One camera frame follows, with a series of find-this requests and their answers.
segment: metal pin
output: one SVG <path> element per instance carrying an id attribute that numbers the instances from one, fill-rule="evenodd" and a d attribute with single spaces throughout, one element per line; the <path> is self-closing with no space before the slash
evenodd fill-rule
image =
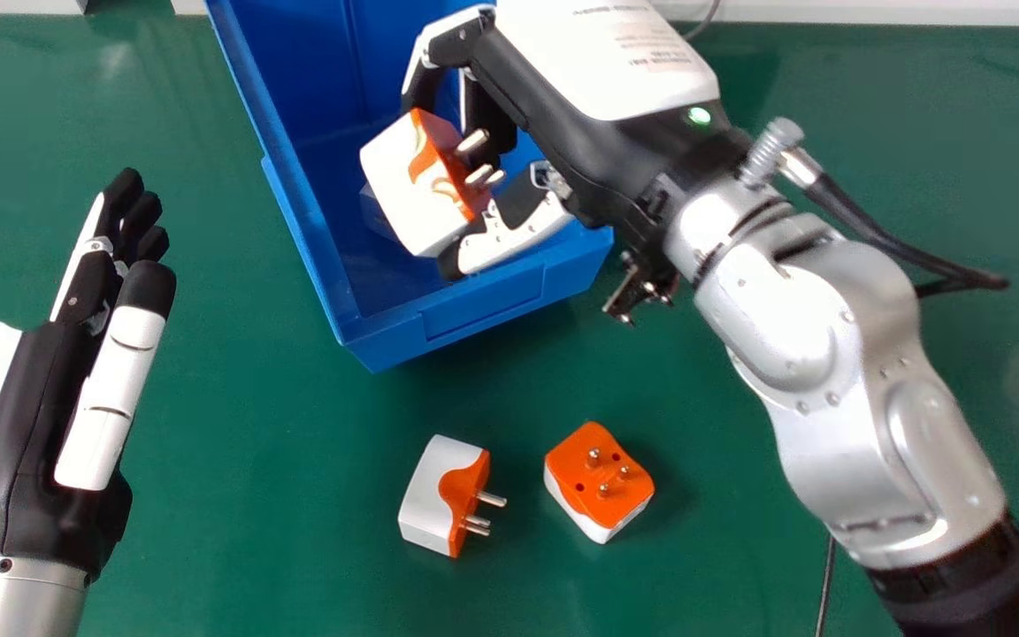
<path id="1" fill-rule="evenodd" d="M 465 525 L 462 525 L 462 528 L 465 528 L 470 533 L 477 533 L 478 535 L 481 535 L 482 537 L 489 537 L 490 536 L 490 529 L 482 527 L 482 526 L 475 526 L 473 524 L 465 524 Z"/>
<path id="2" fill-rule="evenodd" d="M 478 166 L 478 169 L 476 171 L 473 171 L 470 174 L 468 174 L 468 176 L 466 176 L 466 184 L 468 185 L 482 184 L 482 182 L 486 181 L 487 177 L 490 177 L 490 174 L 493 174 L 493 166 L 489 165 L 488 163 L 484 163 L 483 165 Z"/>
<path id="3" fill-rule="evenodd" d="M 478 499 L 482 502 L 486 502 L 490 507 L 497 507 L 498 509 L 505 507 L 506 499 L 500 495 L 493 495 L 493 493 L 486 493 L 485 491 L 478 491 Z"/>
<path id="4" fill-rule="evenodd" d="M 505 177 L 506 177 L 506 171 L 498 168 L 497 170 L 494 170 L 489 177 L 486 177 L 486 181 L 482 182 L 482 185 L 490 187 L 490 185 L 500 184 L 502 178 Z"/>
<path id="5" fill-rule="evenodd" d="M 478 128 L 477 130 L 474 130 L 474 132 L 466 135 L 466 140 L 459 142 L 459 145 L 453 148 L 453 152 L 459 154 L 459 156 L 465 156 L 466 154 L 473 152 L 474 149 L 481 148 L 481 146 L 489 140 L 490 134 L 486 131 L 485 128 Z"/>

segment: robotic arm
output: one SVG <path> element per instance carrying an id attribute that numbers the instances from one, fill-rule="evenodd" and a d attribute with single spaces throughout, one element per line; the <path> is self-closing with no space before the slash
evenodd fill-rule
<path id="1" fill-rule="evenodd" d="M 793 122 L 756 141 L 735 128 L 710 67 L 646 0 L 502 0 L 496 15 L 444 17 L 417 41 L 405 109 L 432 109 L 448 68 L 464 134 L 490 138 L 479 163 L 496 165 L 521 128 L 567 184 L 562 205 L 626 244 L 607 314 L 632 323 L 681 278 L 693 287 L 771 417 L 789 484 L 905 634 L 1019 634 L 1019 526 L 922 351 L 918 311 L 922 296 L 1006 279 L 890 235 Z M 861 242 L 794 210 L 769 184 L 777 172 Z M 940 278 L 916 287 L 892 258 Z"/>
<path id="2" fill-rule="evenodd" d="M 118 468 L 175 294 L 159 199 L 97 195 L 48 322 L 0 323 L 0 637 L 70 637 L 124 536 Z"/>

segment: label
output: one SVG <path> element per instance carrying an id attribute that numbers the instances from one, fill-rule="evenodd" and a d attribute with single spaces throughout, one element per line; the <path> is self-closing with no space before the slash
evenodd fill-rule
<path id="1" fill-rule="evenodd" d="M 595 119 L 718 97 L 710 65 L 647 0 L 502 0 L 494 23 L 561 96 Z"/>

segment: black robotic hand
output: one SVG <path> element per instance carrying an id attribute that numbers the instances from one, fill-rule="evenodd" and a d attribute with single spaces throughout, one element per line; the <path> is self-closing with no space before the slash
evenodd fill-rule
<path id="1" fill-rule="evenodd" d="M 124 536 L 118 457 L 175 291 L 161 212 L 124 169 L 97 195 L 49 321 L 0 324 L 0 568 L 31 558 L 94 581 Z"/>

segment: green table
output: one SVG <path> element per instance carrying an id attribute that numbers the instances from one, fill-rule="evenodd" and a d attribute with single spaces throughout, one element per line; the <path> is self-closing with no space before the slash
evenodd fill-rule
<path id="1" fill-rule="evenodd" d="M 1014 279 L 931 299 L 923 335 L 1019 516 L 1019 30 L 715 24 L 699 46 L 741 124 L 793 117 L 882 223 Z M 137 505 L 83 634 L 810 632 L 823 529 L 688 303 L 609 321 L 611 263 L 582 298 L 369 375 L 334 342 L 259 159 L 206 20 L 162 0 L 0 17 L 0 319 L 44 319 L 126 164 L 164 201 L 180 278 L 124 460 Z M 584 419 L 658 483 L 606 546 L 541 485 L 543 453 Z M 434 432 L 490 448 L 509 499 L 455 562 L 395 523 Z M 829 628 L 895 631 L 846 558 Z"/>

